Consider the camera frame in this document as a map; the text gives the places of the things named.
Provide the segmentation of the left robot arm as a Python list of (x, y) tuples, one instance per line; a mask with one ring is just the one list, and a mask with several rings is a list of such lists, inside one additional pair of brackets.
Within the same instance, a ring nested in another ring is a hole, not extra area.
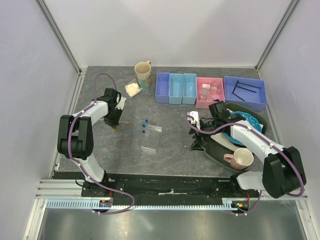
[(105, 171), (93, 154), (93, 126), (103, 119), (106, 125), (116, 129), (126, 100), (117, 90), (106, 88), (104, 95), (93, 99), (87, 107), (72, 115), (62, 115), (59, 120), (58, 152), (78, 166), (99, 197), (109, 193), (110, 185), (104, 181)]

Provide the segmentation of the glass flask with stopper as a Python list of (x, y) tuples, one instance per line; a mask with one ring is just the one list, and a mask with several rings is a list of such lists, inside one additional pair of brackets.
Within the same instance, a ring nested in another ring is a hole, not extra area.
[(205, 90), (208, 90), (210, 95), (218, 95), (221, 93), (222, 88), (221, 85), (217, 81), (213, 81), (212, 83), (203, 83), (202, 88)]

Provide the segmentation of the bag of white powder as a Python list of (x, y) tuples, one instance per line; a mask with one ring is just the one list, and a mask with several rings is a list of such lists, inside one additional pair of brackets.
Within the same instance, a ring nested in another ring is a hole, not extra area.
[(139, 86), (136, 78), (133, 78), (128, 84), (124, 86), (124, 88), (130, 99), (142, 91), (142, 88)]

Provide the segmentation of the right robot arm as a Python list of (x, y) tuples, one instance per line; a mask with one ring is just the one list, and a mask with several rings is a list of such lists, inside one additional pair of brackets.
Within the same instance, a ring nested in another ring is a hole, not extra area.
[(278, 199), (300, 197), (307, 183), (301, 154), (284, 147), (265, 133), (266, 120), (237, 103), (214, 102), (210, 117), (191, 111), (184, 117), (193, 143), (190, 151), (203, 151), (222, 167), (234, 172), (229, 191), (235, 197), (247, 190), (265, 191)]

